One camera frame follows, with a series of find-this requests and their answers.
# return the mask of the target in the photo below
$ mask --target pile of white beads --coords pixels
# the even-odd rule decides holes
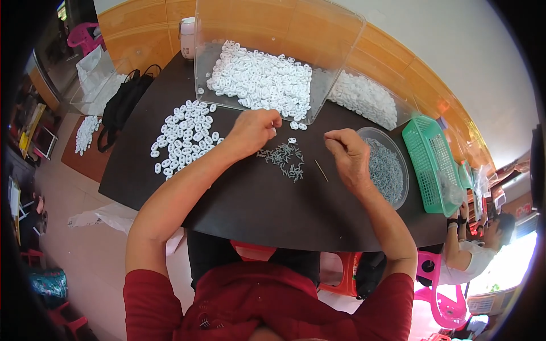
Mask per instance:
[[[396,128],[397,113],[394,99],[386,89],[367,77],[353,76],[343,70],[328,94],[328,99],[385,129]]]
[[[207,73],[206,86],[217,96],[237,96],[239,104],[252,110],[276,109],[296,122],[306,119],[311,107],[312,69],[285,55],[273,56],[258,50],[247,51],[227,40],[220,59]]]
[[[81,122],[78,132],[76,133],[76,154],[79,152],[80,156],[83,156],[84,151],[91,148],[93,133],[99,130],[101,122],[102,118],[98,119],[97,116],[86,116],[84,121]]]
[[[159,148],[167,147],[168,157],[156,163],[153,170],[160,174],[163,169],[165,180],[184,167],[205,155],[224,140],[217,131],[209,133],[213,123],[209,112],[215,112],[216,105],[187,100],[185,104],[173,109],[161,126],[161,135],[152,144],[150,156],[159,157]]]

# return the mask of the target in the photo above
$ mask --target white shirt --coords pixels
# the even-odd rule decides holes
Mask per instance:
[[[438,284],[457,285],[470,282],[484,272],[487,265],[491,263],[496,251],[490,248],[484,248],[478,245],[478,241],[459,242],[459,250],[467,250],[472,256],[470,264],[464,271],[446,266],[446,255],[442,252],[442,267],[440,268],[440,279]]]

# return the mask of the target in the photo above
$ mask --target dark table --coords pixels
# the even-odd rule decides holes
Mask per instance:
[[[193,63],[178,53],[148,88],[125,124],[104,171],[99,193],[139,210],[165,181],[154,173],[156,162],[150,146],[160,134],[164,119],[173,108],[195,99]],[[239,111],[219,107],[211,115],[212,131],[226,136]],[[327,101],[306,131],[291,130],[287,121],[265,148],[274,149],[289,137],[298,140],[305,165],[303,180],[293,183],[278,166],[254,155],[228,169],[203,195],[183,227],[253,244],[318,251],[379,251],[368,216],[359,201],[345,188],[334,158],[324,146],[323,134],[332,129],[355,130],[377,125]],[[407,224],[418,247],[446,240],[445,217],[427,214],[413,171],[403,127],[388,135],[402,152],[409,171],[409,193],[398,214]],[[328,177],[326,182],[314,160]]]

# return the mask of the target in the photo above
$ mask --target needle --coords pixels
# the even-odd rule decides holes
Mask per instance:
[[[322,171],[321,165],[318,164],[318,161],[315,159],[314,162],[317,164],[318,168],[321,170],[322,175],[324,175],[324,178],[326,179],[326,182],[328,181],[328,178],[326,177],[326,174]]]

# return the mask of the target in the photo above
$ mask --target woman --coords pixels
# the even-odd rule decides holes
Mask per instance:
[[[439,285],[467,283],[478,277],[501,248],[510,243],[515,228],[513,215],[495,213],[488,221],[485,211],[478,222],[478,229],[484,231],[483,238],[470,242],[466,240],[468,204],[463,202],[460,211],[460,217],[455,212],[447,219],[447,239],[442,252]]]

